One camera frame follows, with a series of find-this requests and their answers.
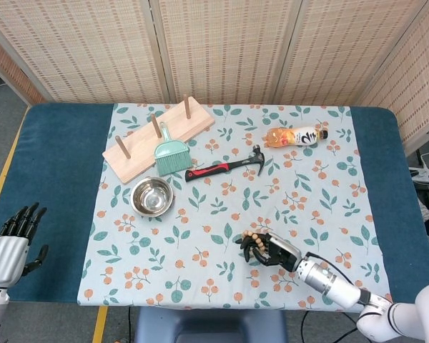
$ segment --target gray chair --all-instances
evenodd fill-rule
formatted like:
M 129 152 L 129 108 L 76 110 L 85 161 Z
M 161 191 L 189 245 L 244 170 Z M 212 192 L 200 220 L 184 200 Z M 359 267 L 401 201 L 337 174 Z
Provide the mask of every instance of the gray chair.
M 278 310 L 142 307 L 135 343 L 287 343 Z

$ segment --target teal fabric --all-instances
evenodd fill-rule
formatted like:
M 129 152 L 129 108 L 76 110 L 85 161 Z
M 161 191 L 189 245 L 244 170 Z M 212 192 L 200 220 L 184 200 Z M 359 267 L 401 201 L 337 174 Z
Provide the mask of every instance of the teal fabric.
M 14 301 L 76 301 L 112 108 L 41 104 L 27 113 L 0 196 L 0 228 L 18 209 L 39 202 L 48 211 L 27 260 L 43 244 L 49 253 L 9 290 Z
M 413 302 L 429 284 L 429 244 L 394 115 L 352 107 L 352 120 L 393 298 Z M 75 302 L 112 105 L 42 104 L 27 114 L 0 196 L 0 227 L 25 204 L 48 207 L 32 243 L 49 253 L 9 290 L 14 301 Z

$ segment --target wooden peg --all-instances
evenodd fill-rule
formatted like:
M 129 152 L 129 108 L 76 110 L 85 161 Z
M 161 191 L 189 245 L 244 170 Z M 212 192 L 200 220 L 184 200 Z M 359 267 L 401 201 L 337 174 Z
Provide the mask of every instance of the wooden peg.
M 191 119 L 191 112 L 189 111 L 189 99 L 187 98 L 187 94 L 183 94 L 184 99 L 184 108 L 186 109 L 186 118 Z
M 151 121 L 154 125 L 154 130 L 156 131 L 157 138 L 162 138 L 162 133 L 160 131 L 159 125 L 157 124 L 156 116 L 154 115 L 154 113 L 151 114 Z
M 121 137 L 115 136 L 114 139 L 116 139 L 117 145 L 119 145 L 119 148 L 121 148 L 122 152 L 124 152 L 124 155 L 126 155 L 126 158 L 130 159 L 130 154 L 127 151 L 126 146 L 124 145 L 124 143 L 122 143 Z

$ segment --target yellow tape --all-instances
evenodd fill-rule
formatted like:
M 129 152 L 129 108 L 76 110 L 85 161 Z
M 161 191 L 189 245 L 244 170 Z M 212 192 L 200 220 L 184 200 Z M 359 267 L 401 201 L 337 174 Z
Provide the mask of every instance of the yellow tape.
M 100 306 L 97 314 L 97 322 L 95 323 L 94 337 L 92 343 L 102 343 L 103 331 L 107 321 L 108 306 Z
M 22 118 L 21 125 L 19 126 L 19 129 L 17 130 L 16 137 L 14 137 L 13 145 L 11 146 L 11 149 L 9 150 L 8 157 L 6 158 L 5 165 L 3 165 L 3 169 L 1 170 L 0 174 L 0 193 L 3 189 L 3 185 L 5 183 L 6 175 L 8 174 L 9 165 L 11 164 L 11 160 L 13 159 L 14 150 L 16 150 L 17 141 L 19 139 L 19 134 L 21 133 L 22 123 L 24 123 L 24 119 L 26 118 L 27 112 L 29 111 L 30 107 L 27 107 L 26 112 L 24 113 L 24 117 Z

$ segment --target floral tablecloth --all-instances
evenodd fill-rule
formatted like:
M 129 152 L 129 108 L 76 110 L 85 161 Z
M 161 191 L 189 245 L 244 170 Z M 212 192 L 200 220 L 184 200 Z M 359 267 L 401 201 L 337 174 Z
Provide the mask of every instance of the floral tablecloth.
M 106 148 L 170 105 L 116 104 Z M 293 273 L 247 264 L 234 241 L 245 229 L 273 231 L 303 253 L 341 268 L 359 287 L 386 295 L 388 278 L 370 211 L 349 107 L 209 105 L 214 126 L 188 142 L 194 167 L 247 158 L 272 127 L 316 126 L 329 138 L 312 146 L 262 147 L 265 168 L 245 166 L 186 183 L 164 177 L 172 208 L 142 218 L 132 187 L 104 162 L 79 287 L 83 305 L 189 308 L 338 308 Z

